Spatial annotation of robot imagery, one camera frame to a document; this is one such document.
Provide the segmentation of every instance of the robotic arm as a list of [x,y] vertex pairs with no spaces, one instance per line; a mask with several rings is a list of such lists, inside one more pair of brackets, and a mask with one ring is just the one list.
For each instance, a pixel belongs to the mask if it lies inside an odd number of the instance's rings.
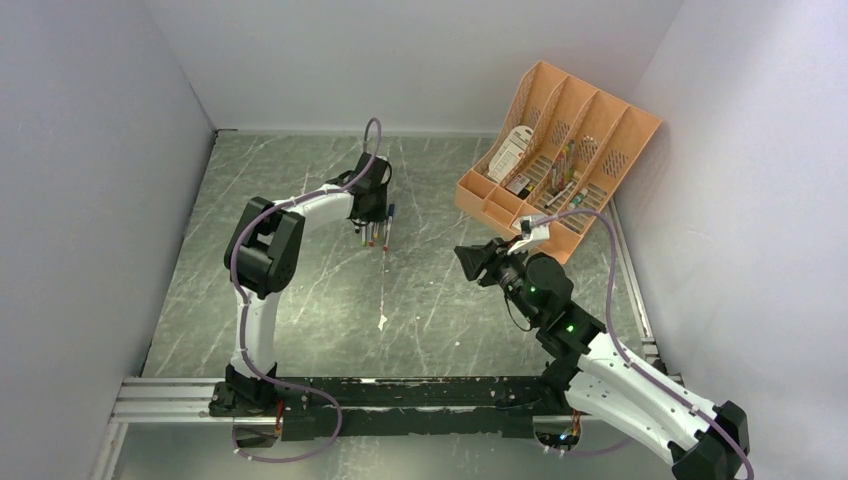
[[733,478],[749,451],[745,412],[729,401],[716,406],[616,345],[606,325],[571,301],[574,285],[556,260],[542,253],[527,258],[549,238],[539,217],[520,219],[515,227],[522,234],[509,242],[495,238],[454,251],[467,280],[500,286],[538,329],[536,339],[554,358],[541,376],[543,399],[603,419],[672,465],[678,479]]
[[[332,193],[271,214],[239,246],[238,279],[247,294],[248,304],[245,346],[253,364],[270,377],[276,373],[274,325],[277,306],[283,289],[294,277],[303,236],[340,220],[349,219],[358,225],[386,220],[387,190],[392,172],[386,159],[376,157],[371,168],[353,188],[337,191],[339,185],[360,175],[370,157],[370,154],[363,152],[355,170],[342,173],[319,189]],[[230,267],[230,258],[239,234],[262,212],[283,202],[285,200],[271,202],[261,197],[248,202],[224,255],[225,267]],[[266,243],[264,238],[269,236],[270,242]],[[240,314],[244,303],[238,292],[236,301]],[[274,396],[274,389],[257,381],[258,377],[245,364],[239,340],[242,323],[237,324],[235,350],[225,378],[232,385],[238,386],[239,391],[248,398],[262,404]]]

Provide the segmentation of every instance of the white wall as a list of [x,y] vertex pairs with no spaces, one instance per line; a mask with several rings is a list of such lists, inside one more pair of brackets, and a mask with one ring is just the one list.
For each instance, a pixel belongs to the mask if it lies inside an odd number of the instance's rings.
[[0,478],[87,478],[211,130],[140,0],[0,6]]
[[617,196],[664,359],[749,414],[757,478],[845,478],[848,4],[687,0]]
[[500,129],[539,59],[629,94],[680,0],[147,0],[219,128]]

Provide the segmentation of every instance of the marble floor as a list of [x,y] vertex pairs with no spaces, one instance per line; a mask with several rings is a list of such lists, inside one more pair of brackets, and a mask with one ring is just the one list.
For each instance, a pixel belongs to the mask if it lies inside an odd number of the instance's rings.
[[[494,236],[453,204],[456,181],[490,138],[390,137],[397,205],[391,248],[360,245],[348,222],[313,232],[283,292],[274,345],[289,376],[532,375],[549,356],[510,321],[501,292],[467,282],[456,245]],[[220,377],[233,351],[236,302],[224,250],[248,199],[288,198],[352,169],[353,136],[222,133],[215,144],[143,375]],[[609,241],[597,223],[565,266],[574,300],[603,315]],[[641,326],[621,274],[613,318],[639,351]]]

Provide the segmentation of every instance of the orange desk organizer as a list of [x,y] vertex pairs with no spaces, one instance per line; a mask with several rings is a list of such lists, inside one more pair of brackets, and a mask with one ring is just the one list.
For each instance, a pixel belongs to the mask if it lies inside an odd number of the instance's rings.
[[[518,217],[566,209],[588,189],[579,208],[601,211],[662,121],[545,62],[524,74],[500,135],[492,148],[456,184],[456,205],[505,239],[518,235]],[[522,160],[499,184],[486,176],[489,161],[513,128],[526,125],[533,136]],[[551,165],[574,139],[574,182],[548,208]],[[534,185],[524,200],[506,189],[518,174]],[[564,264],[595,217],[576,215],[550,224],[551,238],[539,249]]]

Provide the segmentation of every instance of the gray marble surface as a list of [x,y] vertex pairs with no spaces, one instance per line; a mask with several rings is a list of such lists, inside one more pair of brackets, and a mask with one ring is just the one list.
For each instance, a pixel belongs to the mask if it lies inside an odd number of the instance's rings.
[[[291,376],[531,375],[549,359],[510,321],[501,292],[467,282],[456,245],[494,233],[453,204],[457,180],[489,138],[390,137],[397,205],[390,251],[363,248],[348,222],[304,239],[283,292],[274,340],[278,374]],[[253,196],[288,198],[354,167],[359,137],[223,133],[186,230],[143,372],[219,377],[233,351],[236,302],[223,255]],[[609,242],[594,225],[565,266],[574,299],[602,318]],[[613,318],[639,351],[640,327],[621,275]]]

